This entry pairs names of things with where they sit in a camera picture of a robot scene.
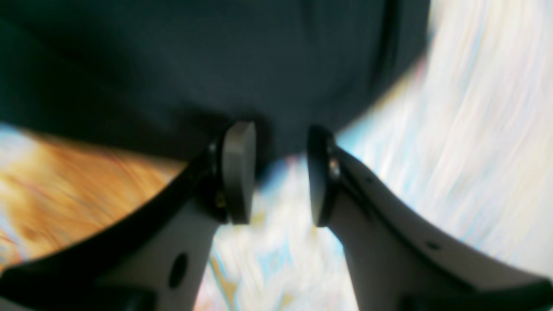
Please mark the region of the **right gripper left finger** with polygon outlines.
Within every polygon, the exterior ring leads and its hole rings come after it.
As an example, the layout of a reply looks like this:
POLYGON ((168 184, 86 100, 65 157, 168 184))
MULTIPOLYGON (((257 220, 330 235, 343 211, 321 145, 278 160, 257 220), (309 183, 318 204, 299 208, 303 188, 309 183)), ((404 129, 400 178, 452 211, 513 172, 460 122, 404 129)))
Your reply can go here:
POLYGON ((248 224, 256 127, 235 122, 123 220, 1 275, 3 311, 191 311, 213 237, 248 224))

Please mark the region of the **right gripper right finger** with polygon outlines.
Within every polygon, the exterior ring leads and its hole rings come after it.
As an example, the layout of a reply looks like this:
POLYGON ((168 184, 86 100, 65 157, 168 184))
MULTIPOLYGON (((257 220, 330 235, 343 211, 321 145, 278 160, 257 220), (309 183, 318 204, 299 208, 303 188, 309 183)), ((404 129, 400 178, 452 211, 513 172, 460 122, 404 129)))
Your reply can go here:
POLYGON ((549 311, 549 278, 456 240, 396 197, 320 126, 308 132, 314 224, 343 246, 361 311, 549 311))

